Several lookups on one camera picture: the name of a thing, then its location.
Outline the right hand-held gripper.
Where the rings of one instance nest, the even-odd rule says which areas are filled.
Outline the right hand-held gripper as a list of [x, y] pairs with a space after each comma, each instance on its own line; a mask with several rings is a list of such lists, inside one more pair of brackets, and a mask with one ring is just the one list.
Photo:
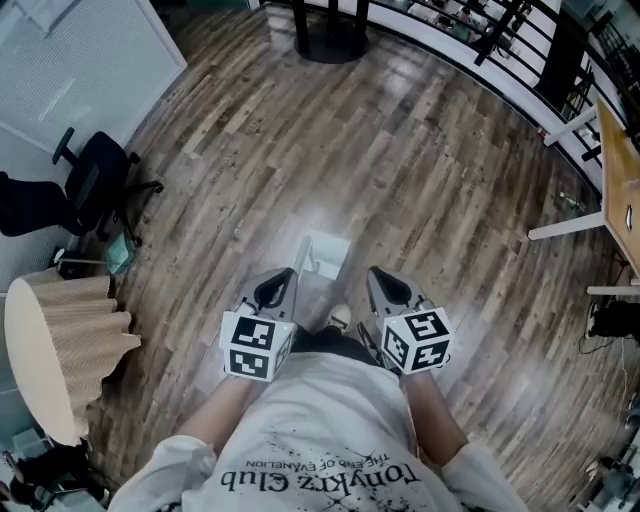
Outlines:
[[[381, 352], [402, 374], [439, 369], [451, 360], [454, 332], [442, 307], [426, 308], [425, 293], [404, 274], [372, 266], [367, 271], [371, 309], [383, 315]], [[418, 305], [400, 312], [400, 305]]]

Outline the person's right forearm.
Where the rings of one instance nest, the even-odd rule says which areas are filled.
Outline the person's right forearm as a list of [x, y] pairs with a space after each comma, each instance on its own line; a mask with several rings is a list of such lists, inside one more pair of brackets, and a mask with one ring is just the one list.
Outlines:
[[468, 444], [430, 371], [404, 375], [416, 440], [427, 459], [443, 468]]

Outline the person's left forearm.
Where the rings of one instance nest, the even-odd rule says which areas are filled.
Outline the person's left forearm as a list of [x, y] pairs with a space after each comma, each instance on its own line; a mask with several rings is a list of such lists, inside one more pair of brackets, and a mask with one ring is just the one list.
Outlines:
[[219, 455], [245, 412], [267, 387], [267, 382], [225, 377], [177, 434], [198, 439]]

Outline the white canvas sneaker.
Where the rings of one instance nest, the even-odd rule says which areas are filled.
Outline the white canvas sneaker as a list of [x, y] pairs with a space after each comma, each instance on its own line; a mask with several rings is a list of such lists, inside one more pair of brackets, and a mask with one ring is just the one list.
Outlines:
[[347, 332], [350, 329], [352, 320], [352, 312], [347, 304], [338, 304], [334, 306], [329, 313], [327, 324], [339, 329], [341, 332]]

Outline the black trousers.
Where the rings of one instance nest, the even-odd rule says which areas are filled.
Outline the black trousers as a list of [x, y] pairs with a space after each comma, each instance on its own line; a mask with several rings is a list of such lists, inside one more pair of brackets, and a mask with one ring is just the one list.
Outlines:
[[314, 333], [301, 328], [296, 334], [291, 353], [328, 353], [371, 366], [380, 366], [360, 341], [343, 334], [335, 326], [327, 326]]

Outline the white printed t-shirt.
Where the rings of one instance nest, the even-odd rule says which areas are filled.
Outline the white printed t-shirt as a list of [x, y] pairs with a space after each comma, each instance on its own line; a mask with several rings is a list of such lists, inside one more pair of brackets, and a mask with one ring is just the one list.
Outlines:
[[290, 355], [216, 455], [174, 435], [108, 512], [528, 512], [468, 441], [443, 468], [419, 447], [401, 380], [328, 353]]

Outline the green translucent container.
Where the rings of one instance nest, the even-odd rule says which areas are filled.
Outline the green translucent container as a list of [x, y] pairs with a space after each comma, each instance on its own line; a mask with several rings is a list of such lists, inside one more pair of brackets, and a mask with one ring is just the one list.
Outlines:
[[107, 269], [111, 274], [125, 272], [133, 261], [135, 247], [130, 238], [121, 232], [106, 249]]

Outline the round table with beige cloth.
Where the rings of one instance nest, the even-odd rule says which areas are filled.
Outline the round table with beige cloth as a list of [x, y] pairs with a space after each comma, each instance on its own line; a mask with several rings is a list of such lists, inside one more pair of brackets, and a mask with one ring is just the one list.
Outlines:
[[25, 281], [36, 301], [27, 340], [45, 357], [43, 368], [60, 374], [54, 382], [67, 394], [76, 434], [84, 435], [86, 410], [100, 397], [102, 380], [141, 338], [129, 332], [131, 314], [119, 311], [109, 296], [107, 275], [65, 280], [50, 270]]

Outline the white thin rod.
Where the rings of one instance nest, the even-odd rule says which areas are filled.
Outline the white thin rod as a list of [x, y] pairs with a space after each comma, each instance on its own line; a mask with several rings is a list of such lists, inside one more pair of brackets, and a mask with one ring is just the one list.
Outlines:
[[59, 265], [62, 263], [77, 263], [77, 264], [88, 264], [88, 265], [107, 265], [108, 264], [108, 262], [105, 260], [88, 259], [86, 257], [74, 257], [70, 251], [64, 248], [60, 248], [54, 253], [52, 258], [52, 263], [55, 265]]

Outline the black office chair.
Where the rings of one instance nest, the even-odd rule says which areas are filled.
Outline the black office chair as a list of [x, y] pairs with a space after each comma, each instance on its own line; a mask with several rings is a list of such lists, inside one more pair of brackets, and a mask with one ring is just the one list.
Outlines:
[[0, 233], [18, 237], [44, 228], [58, 226], [82, 237], [92, 231], [105, 242], [106, 222], [122, 223], [126, 234], [137, 246], [142, 239], [134, 234], [126, 214], [127, 201], [147, 190], [164, 190], [159, 181], [126, 184], [132, 166], [140, 157], [124, 149], [102, 131], [96, 132], [76, 155], [68, 147], [74, 134], [68, 128], [52, 157], [56, 164], [65, 159], [71, 164], [63, 187], [51, 181], [21, 181], [0, 172]]

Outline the round white table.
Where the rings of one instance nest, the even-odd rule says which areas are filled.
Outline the round white table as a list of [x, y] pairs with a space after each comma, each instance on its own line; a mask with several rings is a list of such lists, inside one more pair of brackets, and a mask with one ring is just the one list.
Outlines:
[[31, 415], [55, 442], [79, 444], [84, 428], [74, 419], [53, 335], [35, 292], [22, 278], [9, 286], [4, 332], [14, 380]]

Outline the black round table base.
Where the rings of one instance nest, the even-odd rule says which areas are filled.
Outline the black round table base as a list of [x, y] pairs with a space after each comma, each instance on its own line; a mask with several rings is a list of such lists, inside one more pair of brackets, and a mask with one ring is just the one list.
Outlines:
[[307, 60], [345, 64], [360, 59], [369, 49], [366, 35], [370, 0], [356, 0], [353, 22], [341, 18], [339, 0], [327, 0], [325, 22], [307, 23], [304, 0], [291, 2], [296, 28], [296, 49]]

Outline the wooden desk white legs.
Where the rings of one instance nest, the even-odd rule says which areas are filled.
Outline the wooden desk white legs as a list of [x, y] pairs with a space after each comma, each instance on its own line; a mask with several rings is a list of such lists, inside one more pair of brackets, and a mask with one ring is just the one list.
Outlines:
[[[601, 210], [532, 229], [528, 232], [528, 238], [535, 241], [605, 227], [630, 264], [635, 278], [627, 286], [589, 286], [586, 293], [591, 296], [640, 297], [640, 152], [602, 99], [597, 99], [588, 113], [576, 117], [568, 127], [573, 129], [592, 118], [596, 118], [600, 125]], [[633, 208], [631, 230], [625, 225], [628, 205]]]

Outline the white cluttered workbench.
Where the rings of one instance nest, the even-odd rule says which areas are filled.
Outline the white cluttered workbench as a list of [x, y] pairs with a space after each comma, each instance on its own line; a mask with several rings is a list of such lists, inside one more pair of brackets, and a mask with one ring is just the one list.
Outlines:
[[640, 512], [640, 392], [628, 403], [624, 427], [631, 437], [621, 454], [592, 465], [595, 492], [582, 512]]

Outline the black metal railing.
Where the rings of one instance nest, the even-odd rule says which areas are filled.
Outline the black metal railing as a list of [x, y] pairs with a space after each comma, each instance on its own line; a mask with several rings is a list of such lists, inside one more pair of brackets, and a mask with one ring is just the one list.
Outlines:
[[596, 118], [568, 124], [602, 99], [640, 151], [640, 87], [563, 0], [371, 0], [369, 20], [489, 83], [580, 167], [602, 165]]

